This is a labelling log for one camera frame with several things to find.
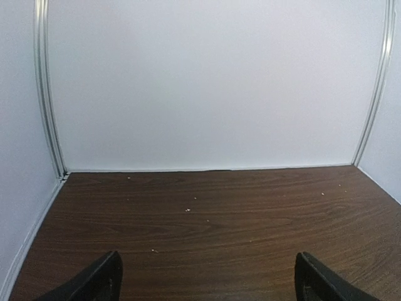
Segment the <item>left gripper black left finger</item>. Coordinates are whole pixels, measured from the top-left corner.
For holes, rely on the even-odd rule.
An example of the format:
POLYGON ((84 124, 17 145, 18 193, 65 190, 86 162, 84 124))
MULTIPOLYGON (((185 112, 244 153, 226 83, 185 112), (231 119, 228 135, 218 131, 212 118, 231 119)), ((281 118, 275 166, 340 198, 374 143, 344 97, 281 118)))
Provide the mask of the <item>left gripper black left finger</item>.
POLYGON ((109 251, 37 300, 119 300, 122 277, 122 258, 117 251, 109 251))

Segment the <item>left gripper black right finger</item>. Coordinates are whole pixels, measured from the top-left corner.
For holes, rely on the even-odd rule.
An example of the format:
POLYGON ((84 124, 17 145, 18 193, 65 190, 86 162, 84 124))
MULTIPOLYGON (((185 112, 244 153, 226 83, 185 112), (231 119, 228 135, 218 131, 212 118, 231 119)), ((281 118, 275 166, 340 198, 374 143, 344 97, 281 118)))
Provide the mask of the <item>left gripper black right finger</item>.
POLYGON ((376 300, 353 286, 308 252, 298 253, 295 262, 297 300, 376 300))

